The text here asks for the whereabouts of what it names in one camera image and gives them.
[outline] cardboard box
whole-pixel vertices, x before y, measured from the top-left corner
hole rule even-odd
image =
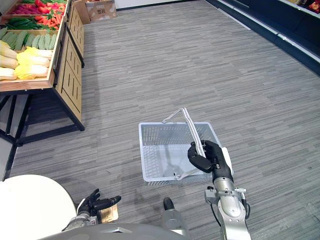
[[[117,16],[115,0],[86,2],[85,5],[92,22]]]
[[[86,7],[86,0],[75,0],[73,1],[74,7],[77,10],[82,24],[89,24],[90,17]]]

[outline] cable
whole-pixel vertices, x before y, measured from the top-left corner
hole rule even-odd
[[[213,213],[213,216],[214,216],[216,222],[217,222],[217,223],[219,224],[219,226],[221,227],[221,224],[220,224],[220,222],[219,222],[219,220],[218,220],[218,218],[217,218],[217,216],[216,216],[216,214],[215,214],[214,207],[212,206],[212,203],[211,203],[210,201],[208,201],[208,203],[210,204],[211,211],[212,211],[212,213]]]
[[[248,208],[248,212],[246,213],[245,219],[248,219],[250,217],[251,207],[250,207],[249,203],[247,203],[246,205],[247,205],[247,208]]]

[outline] red pepper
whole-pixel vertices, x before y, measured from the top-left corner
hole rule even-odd
[[[45,8],[45,7],[42,7],[42,6],[39,6],[37,9],[38,9],[38,11],[40,13],[43,13],[43,14],[49,14],[50,13],[50,10],[48,8]]]
[[[37,7],[45,7],[46,5],[44,3],[42,3],[40,0],[35,0],[34,1],[34,4],[37,6]]]

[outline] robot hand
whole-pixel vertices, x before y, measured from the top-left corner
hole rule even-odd
[[[192,142],[188,150],[190,163],[205,173],[213,172],[213,181],[224,177],[233,182],[232,171],[225,160],[222,148],[218,144],[208,140],[202,140],[201,144],[205,151],[205,157],[197,153],[196,144]]]
[[[77,215],[88,212],[91,216],[96,216],[99,210],[110,208],[121,200],[121,196],[105,199],[99,199],[99,197],[99,188],[97,188],[79,204]]]

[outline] black metal frame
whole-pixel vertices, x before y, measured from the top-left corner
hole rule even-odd
[[[21,137],[23,129],[25,127],[25,122],[29,112],[30,105],[31,105],[32,97],[39,93],[46,93],[49,98],[53,99],[60,106],[60,108],[66,113],[66,115],[72,120],[73,124],[56,128],[53,130]],[[54,136],[58,136],[61,134],[66,134],[66,133],[70,133],[78,130],[80,131],[85,130],[84,125],[79,121],[79,119],[72,112],[72,110],[65,103],[65,101],[62,99],[62,97],[59,95],[59,93],[54,87],[45,88],[45,89],[35,89],[35,90],[6,91],[6,92],[1,92],[0,94],[4,96],[2,101],[0,102],[0,111],[2,110],[3,106],[8,102],[9,98],[12,97],[6,129],[5,131],[0,129],[0,138],[12,144],[3,179],[9,178],[17,148],[21,147],[23,144],[32,143],[35,141],[51,138]],[[12,120],[15,112],[17,95],[26,95],[26,94],[28,95],[28,97],[27,97],[24,109],[22,111],[19,125],[18,125],[15,136],[12,136],[10,132],[11,132]]]

